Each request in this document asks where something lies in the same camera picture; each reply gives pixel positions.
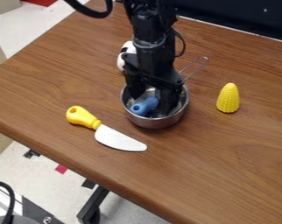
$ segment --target red object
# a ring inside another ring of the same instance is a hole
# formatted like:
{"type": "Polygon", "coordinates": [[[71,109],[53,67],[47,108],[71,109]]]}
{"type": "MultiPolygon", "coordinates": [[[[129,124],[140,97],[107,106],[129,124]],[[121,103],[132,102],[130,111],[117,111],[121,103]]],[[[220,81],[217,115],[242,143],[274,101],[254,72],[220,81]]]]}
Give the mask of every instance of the red object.
{"type": "Polygon", "coordinates": [[[57,2],[57,0],[22,0],[22,1],[32,3],[32,4],[40,4],[43,6],[50,6],[54,2],[57,2]]]}
{"type": "Polygon", "coordinates": [[[60,174],[64,174],[68,168],[66,168],[65,166],[63,165],[58,165],[56,169],[54,169],[55,171],[59,172],[60,174]]]}

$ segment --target white ball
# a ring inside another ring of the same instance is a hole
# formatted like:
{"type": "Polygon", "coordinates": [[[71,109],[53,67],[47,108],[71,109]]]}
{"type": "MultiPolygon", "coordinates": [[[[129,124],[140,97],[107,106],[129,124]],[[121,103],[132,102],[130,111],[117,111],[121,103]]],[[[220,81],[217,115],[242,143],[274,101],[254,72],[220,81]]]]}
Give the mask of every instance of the white ball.
{"type": "Polygon", "coordinates": [[[121,56],[123,55],[124,52],[121,52],[118,54],[118,58],[117,58],[117,67],[119,68],[120,71],[123,72],[124,68],[124,60],[121,58],[121,56]]]}
{"type": "Polygon", "coordinates": [[[121,58],[121,56],[123,55],[123,53],[137,53],[136,51],[136,47],[133,45],[132,41],[126,41],[123,45],[123,47],[121,48],[122,52],[118,54],[117,57],[117,67],[119,68],[120,71],[123,72],[123,66],[125,65],[124,60],[121,58]]]}
{"type": "Polygon", "coordinates": [[[126,41],[123,45],[123,47],[121,48],[122,51],[124,48],[127,48],[126,52],[127,53],[136,53],[136,47],[133,45],[132,41],[126,41]]]}

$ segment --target cable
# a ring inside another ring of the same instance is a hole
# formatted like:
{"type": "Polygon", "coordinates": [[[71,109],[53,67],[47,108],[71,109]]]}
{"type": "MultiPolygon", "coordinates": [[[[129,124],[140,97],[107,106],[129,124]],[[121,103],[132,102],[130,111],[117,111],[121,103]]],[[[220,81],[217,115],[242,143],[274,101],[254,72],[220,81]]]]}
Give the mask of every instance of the cable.
{"type": "Polygon", "coordinates": [[[172,54],[171,54],[171,55],[174,56],[175,58],[178,58],[178,57],[182,56],[182,55],[185,53],[185,51],[186,51],[186,41],[185,41],[184,38],[180,35],[180,33],[177,32],[177,31],[175,31],[173,28],[170,28],[170,32],[173,33],[176,37],[178,37],[178,38],[181,40],[181,42],[183,43],[183,48],[181,49],[181,52],[180,52],[179,54],[175,54],[175,55],[172,55],[172,54]]]}
{"type": "Polygon", "coordinates": [[[105,0],[107,10],[106,11],[97,11],[97,10],[91,10],[85,5],[79,3],[77,0],[64,0],[67,2],[71,7],[73,7],[75,10],[79,11],[80,13],[92,17],[92,18],[105,18],[107,17],[113,10],[113,2],[112,0],[105,0]]]}
{"type": "Polygon", "coordinates": [[[9,195],[10,195],[10,204],[9,204],[9,207],[8,207],[7,214],[4,216],[2,224],[11,224],[12,220],[13,220],[13,210],[14,210],[14,205],[15,205],[15,194],[14,194],[12,188],[9,185],[7,185],[3,182],[0,182],[0,186],[3,187],[4,189],[6,189],[9,193],[9,195]]]}

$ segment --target white blade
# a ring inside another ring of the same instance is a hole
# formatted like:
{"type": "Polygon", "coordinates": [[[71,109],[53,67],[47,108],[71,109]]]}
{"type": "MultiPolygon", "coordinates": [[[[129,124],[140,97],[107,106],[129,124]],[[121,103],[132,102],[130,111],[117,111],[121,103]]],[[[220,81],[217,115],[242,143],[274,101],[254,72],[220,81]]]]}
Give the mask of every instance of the white blade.
{"type": "Polygon", "coordinates": [[[146,151],[147,145],[101,124],[95,132],[95,139],[101,144],[120,151],[146,151]]]}

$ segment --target blue object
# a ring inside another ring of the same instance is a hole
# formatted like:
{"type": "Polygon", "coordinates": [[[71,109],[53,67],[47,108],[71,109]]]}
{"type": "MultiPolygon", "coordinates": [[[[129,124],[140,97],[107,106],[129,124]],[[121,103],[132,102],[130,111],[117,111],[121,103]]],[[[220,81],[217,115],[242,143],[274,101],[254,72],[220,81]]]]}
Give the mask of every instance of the blue object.
{"type": "Polygon", "coordinates": [[[130,112],[137,116],[146,116],[148,111],[155,109],[159,104],[159,99],[154,96],[148,96],[145,100],[136,103],[130,107],[130,112]]]}

